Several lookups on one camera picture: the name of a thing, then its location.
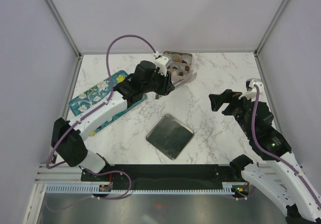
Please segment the black panel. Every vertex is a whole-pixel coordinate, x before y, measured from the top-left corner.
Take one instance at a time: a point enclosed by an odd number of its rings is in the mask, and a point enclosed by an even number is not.
[[[133,190],[222,189],[222,182],[233,182],[229,166],[219,165],[115,165],[132,179]],[[81,181],[109,181],[109,175],[95,177],[83,172]],[[113,189],[128,188],[126,176],[113,174]]]

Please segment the muffin tin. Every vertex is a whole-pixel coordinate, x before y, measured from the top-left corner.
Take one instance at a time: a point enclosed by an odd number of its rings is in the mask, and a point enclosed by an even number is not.
[[[171,58],[171,62],[168,64],[168,72],[172,73],[172,83],[186,79],[193,74],[193,55],[183,52],[171,52],[164,51],[164,55],[168,55]]]

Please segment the yellow flower print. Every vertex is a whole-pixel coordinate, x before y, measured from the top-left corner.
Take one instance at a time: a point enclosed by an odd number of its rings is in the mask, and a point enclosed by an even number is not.
[[[125,77],[123,75],[119,75],[116,79],[117,79],[117,82],[120,83],[124,81]]]

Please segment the marble tabletop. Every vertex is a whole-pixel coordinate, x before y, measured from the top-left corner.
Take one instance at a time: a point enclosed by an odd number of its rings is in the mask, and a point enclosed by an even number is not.
[[[196,53],[194,72],[197,78],[168,96],[156,100],[154,93],[111,125],[89,137],[86,147],[104,156],[111,164],[228,164],[246,154],[264,163],[248,144],[233,117],[211,111],[210,93],[230,88],[245,89],[245,80],[259,78],[252,53]],[[119,70],[133,73],[141,60],[153,61],[150,54],[110,55],[111,74]],[[106,79],[105,55],[85,55],[73,97]],[[260,97],[267,101],[265,93]],[[175,160],[146,141],[146,135],[165,114],[171,114],[195,133]],[[68,119],[73,118],[69,111]]]

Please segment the teal floral cloth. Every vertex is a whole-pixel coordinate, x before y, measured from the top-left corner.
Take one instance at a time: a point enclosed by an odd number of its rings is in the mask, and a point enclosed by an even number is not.
[[[127,76],[128,74],[123,70],[112,75],[111,79],[113,86],[115,86],[119,82],[122,82]],[[97,85],[93,86],[89,90],[72,99],[69,102],[69,108],[75,116],[78,116],[90,107],[92,107],[94,104],[98,103],[101,99],[109,95],[109,93],[110,82],[109,78],[107,78],[102,82],[98,83]],[[133,104],[130,108],[126,109],[125,111],[116,114],[114,117],[112,117],[111,121],[106,121],[105,123],[103,123],[91,134],[91,136],[95,135],[97,132],[110,125],[112,122],[114,122],[115,120],[123,116],[125,113],[130,111],[132,108],[136,107],[138,104],[143,102],[146,98],[147,96],[146,94],[144,94],[141,101],[138,101],[137,103]]]

